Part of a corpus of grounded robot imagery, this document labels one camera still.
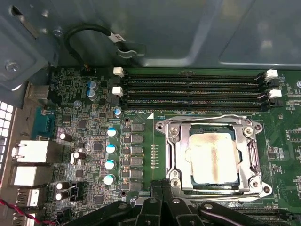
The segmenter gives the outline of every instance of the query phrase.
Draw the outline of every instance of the cable label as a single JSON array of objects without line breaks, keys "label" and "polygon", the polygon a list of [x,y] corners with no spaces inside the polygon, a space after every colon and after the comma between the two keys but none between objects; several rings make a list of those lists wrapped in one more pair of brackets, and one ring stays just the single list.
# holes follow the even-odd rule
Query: cable label
[{"label": "cable label", "polygon": [[111,39],[112,42],[120,42],[120,41],[126,41],[120,34],[113,34],[109,36],[109,39]]}]

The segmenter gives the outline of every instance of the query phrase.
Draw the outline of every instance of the mounting screw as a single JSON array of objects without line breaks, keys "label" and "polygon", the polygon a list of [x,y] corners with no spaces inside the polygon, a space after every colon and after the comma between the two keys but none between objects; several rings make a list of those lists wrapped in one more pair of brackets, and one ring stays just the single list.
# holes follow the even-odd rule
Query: mounting screw
[{"label": "mounting screw", "polygon": [[173,199],[173,203],[174,204],[179,204],[181,201],[180,200],[178,200],[178,199]]},{"label": "mounting screw", "polygon": [[45,17],[45,18],[48,18],[49,17],[49,11],[48,10],[44,10],[42,12],[42,16]]},{"label": "mounting screw", "polygon": [[247,135],[247,136],[251,136],[253,135],[254,131],[251,127],[246,127],[244,128],[244,134]]},{"label": "mounting screw", "polygon": [[125,205],[125,204],[120,204],[119,206],[118,206],[118,209],[124,209],[124,208],[126,208],[127,207],[127,205]]},{"label": "mounting screw", "polygon": [[205,204],[204,207],[207,209],[207,210],[211,210],[213,208],[213,206],[211,204]]},{"label": "mounting screw", "polygon": [[172,127],[172,128],[170,128],[169,131],[170,131],[170,133],[173,134],[173,135],[177,135],[178,132],[179,132],[179,130],[178,130],[177,127]]},{"label": "mounting screw", "polygon": [[16,62],[9,62],[5,65],[5,69],[8,72],[16,72],[19,70],[19,68],[20,68],[20,66]]},{"label": "mounting screw", "polygon": [[57,38],[61,38],[63,36],[63,32],[61,29],[55,29],[52,31],[52,33]]}]

